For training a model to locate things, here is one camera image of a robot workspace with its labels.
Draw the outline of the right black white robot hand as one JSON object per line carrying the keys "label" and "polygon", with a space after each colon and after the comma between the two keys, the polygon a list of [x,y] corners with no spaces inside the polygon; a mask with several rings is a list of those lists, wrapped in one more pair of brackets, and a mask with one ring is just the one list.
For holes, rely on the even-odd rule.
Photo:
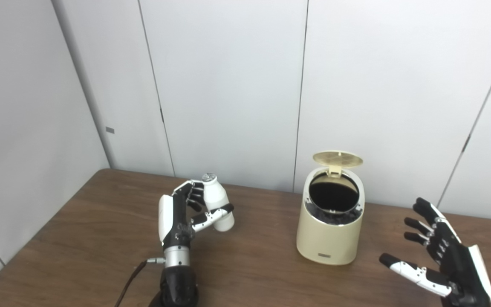
{"label": "right black white robot hand", "polygon": [[389,253],[380,255],[380,263],[438,295],[444,307],[489,307],[491,281],[479,247],[465,246],[446,216],[431,202],[419,197],[413,210],[424,217],[425,222],[406,217],[405,225],[415,232],[405,232],[404,238],[423,246],[438,264],[438,270],[418,266]]}

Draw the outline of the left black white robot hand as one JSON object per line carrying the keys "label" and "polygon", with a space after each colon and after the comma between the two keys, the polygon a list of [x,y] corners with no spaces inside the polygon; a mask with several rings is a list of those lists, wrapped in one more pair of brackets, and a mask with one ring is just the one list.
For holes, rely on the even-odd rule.
{"label": "left black white robot hand", "polygon": [[163,250],[190,247],[196,233],[209,227],[226,232],[234,226],[234,205],[216,178],[187,180],[159,200],[158,233]]}

